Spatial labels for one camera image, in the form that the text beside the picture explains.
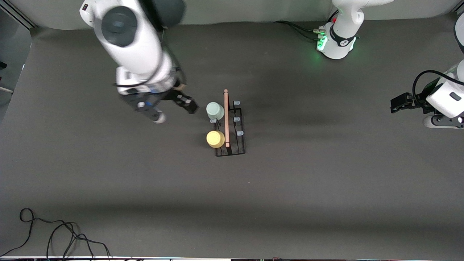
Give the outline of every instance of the gray tabletop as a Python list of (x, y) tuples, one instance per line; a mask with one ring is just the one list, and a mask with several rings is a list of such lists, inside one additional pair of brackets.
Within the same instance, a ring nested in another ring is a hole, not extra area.
[[(282, 24), (173, 28), (201, 108), (164, 102), (161, 125), (119, 98), (92, 31), (34, 31), (0, 129), (0, 249), (25, 239), (30, 207), (113, 255), (462, 260), (464, 133), (389, 110), (421, 71), (461, 60), (455, 20), (367, 21), (337, 61)], [(205, 106), (224, 89), (242, 102), (242, 156), (206, 144)], [(53, 227), (11, 254), (44, 255)]]

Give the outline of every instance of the black cable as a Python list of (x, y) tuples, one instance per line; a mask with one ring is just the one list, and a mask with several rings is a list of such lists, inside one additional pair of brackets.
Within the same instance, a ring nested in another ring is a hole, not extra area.
[[(25, 211), (29, 211), (29, 213), (31, 213), (31, 219), (30, 220), (25, 220), (23, 218), (23, 214)], [(110, 259), (110, 256), (111, 256), (111, 253), (108, 249), (108, 247), (104, 244), (104, 243), (101, 243), (101, 242), (97, 242), (97, 241), (93, 241), (93, 240), (90, 240), (87, 238), (87, 236), (85, 234), (77, 234), (75, 231), (74, 231), (74, 225), (76, 225), (77, 227), (77, 224), (75, 222), (64, 222), (63, 220), (55, 220), (55, 221), (48, 221), (48, 220), (45, 220), (45, 219), (41, 219), (41, 218), (38, 218), (38, 217), (35, 217), (34, 216), (34, 212), (32, 211), (32, 209), (29, 209), (29, 208), (24, 208), (20, 211), (19, 213), (19, 219), (24, 222), (24, 223), (31, 223), (30, 227), (29, 227), (29, 233), (27, 235), (27, 238), (26, 240), (24, 241), (24, 243), (22, 243), (22, 245), (20, 245), (19, 247), (17, 248), (13, 248), (13, 249), (10, 249), (8, 251), (6, 251), (4, 254), (0, 255), (0, 257), (2, 256), (5, 256), (6, 254), (10, 253), (11, 251), (14, 251), (14, 250), (17, 250), (21, 247), (23, 247), (24, 245), (26, 245), (26, 243), (29, 241), (29, 239), (31, 238), (31, 233), (32, 233), (32, 227), (34, 225), (34, 221), (35, 220), (39, 220), (39, 221), (42, 221), (44, 223), (56, 223), (56, 222), (60, 222), (61, 224), (59, 224), (52, 232), (52, 234), (50, 235), (49, 239), (48, 239), (48, 243), (47, 243), (47, 250), (46, 250), (46, 258), (47, 260), (48, 259), (48, 252), (49, 252), (49, 249), (50, 249), (50, 245), (51, 245), (51, 242), (52, 242), (52, 239), (53, 239), (53, 235), (55, 234), (55, 232), (60, 228), (60, 227), (65, 227), (66, 229), (68, 229), (69, 232), (71, 232), (71, 239), (70, 239), (70, 242), (68, 244), (68, 247), (66, 248), (65, 252), (63, 253), (63, 260), (65, 259), (66, 255), (68, 254), (70, 248), (72, 247), (72, 245), (81, 240), (81, 241), (84, 241), (87, 243), (87, 248), (89, 249), (89, 252), (90, 252), (90, 255), (92, 256), (92, 258), (95, 258), (95, 255), (93, 254), (92, 252), (92, 248), (90, 247), (90, 243), (93, 243), (93, 244), (101, 244), (104, 246), (105, 248), (105, 251), (106, 251), (106, 255), (108, 257), (108, 259)]]
[(331, 22), (331, 21), (332, 21), (332, 18), (333, 18), (336, 14), (338, 14), (338, 13), (339, 13), (338, 10), (335, 11), (335, 12), (330, 16), (330, 18), (327, 20), (327, 22)]
[(306, 28), (301, 27), (301, 26), (299, 26), (299, 25), (296, 25), (296, 24), (294, 24), (294, 23), (287, 22), (287, 21), (275, 21), (274, 23), (286, 24), (286, 25), (290, 26), (293, 30), (295, 30), (295, 32), (297, 32), (297, 33), (300, 34), (301, 36), (305, 37), (306, 39), (309, 39), (309, 40), (312, 40), (312, 41), (318, 41), (318, 40), (319, 40), (319, 39), (311, 38), (311, 37), (305, 35), (303, 32), (299, 31), (298, 29), (299, 29), (299, 28), (302, 28), (302, 30), (307, 30), (307, 32), (312, 32), (312, 30), (306, 29)]
[(311, 30), (311, 29), (304, 28), (302, 26), (299, 26), (299, 25), (297, 25), (295, 23), (292, 23), (292, 22), (289, 22), (289, 21), (279, 20), (279, 21), (275, 21), (274, 23), (286, 24), (286, 25), (289, 25), (289, 26), (293, 26), (293, 27), (296, 27), (296, 28), (298, 28), (300, 30), (303, 30), (305, 32), (311, 32), (311, 33), (313, 32), (313, 30)]
[(419, 98), (416, 94), (416, 85), (417, 85), (417, 82), (419, 81), (420, 77), (426, 73), (435, 73), (435, 74), (438, 74), (439, 76), (449, 80), (449, 81), (452, 81), (453, 83), (456, 83), (456, 84), (459, 84), (459, 85), (464, 85), (464, 82), (461, 82), (459, 80), (456, 80), (455, 78), (452, 78), (452, 77), (449, 77), (448, 75), (442, 73), (442, 72), (439, 72), (439, 71), (435, 71), (435, 70), (427, 70), (427, 71), (423, 71), (421, 73), (419, 73), (419, 75), (416, 77), (416, 79), (414, 80), (414, 83), (412, 84), (412, 96), (414, 97), (414, 101), (420, 106), (422, 107), (422, 109), (424, 110), (428, 110), (422, 103), (419, 102)]

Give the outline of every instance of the robot end effector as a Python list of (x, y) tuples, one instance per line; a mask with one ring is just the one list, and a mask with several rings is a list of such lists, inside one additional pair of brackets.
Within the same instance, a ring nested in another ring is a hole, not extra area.
[[(456, 22), (455, 38), (464, 53), (464, 16)], [(420, 94), (416, 94), (416, 85), (420, 77), (434, 73), (440, 77), (427, 84)], [(412, 93), (405, 92), (391, 100), (391, 113), (405, 109), (422, 108), (424, 114), (433, 115), (424, 119), (429, 128), (464, 128), (464, 60), (445, 73), (428, 70), (420, 73), (412, 86)]]

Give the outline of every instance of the wooden stick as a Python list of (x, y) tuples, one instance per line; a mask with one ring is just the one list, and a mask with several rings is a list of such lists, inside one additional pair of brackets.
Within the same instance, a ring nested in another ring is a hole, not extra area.
[(226, 148), (231, 146), (229, 138), (229, 92), (227, 89), (224, 89), (224, 125), (226, 128)]

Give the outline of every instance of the green led light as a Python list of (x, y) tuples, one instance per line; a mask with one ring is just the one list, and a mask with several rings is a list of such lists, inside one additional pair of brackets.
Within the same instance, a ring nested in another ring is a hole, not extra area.
[(355, 41), (356, 41), (356, 37), (355, 37), (354, 40), (353, 40), (353, 44), (352, 44), (351, 47), (349, 48), (350, 51), (354, 48), (354, 42), (355, 42)]
[(319, 51), (323, 51), (326, 43), (327, 43), (327, 35), (324, 35), (324, 37), (319, 40), (319, 44), (317, 45), (317, 49)]

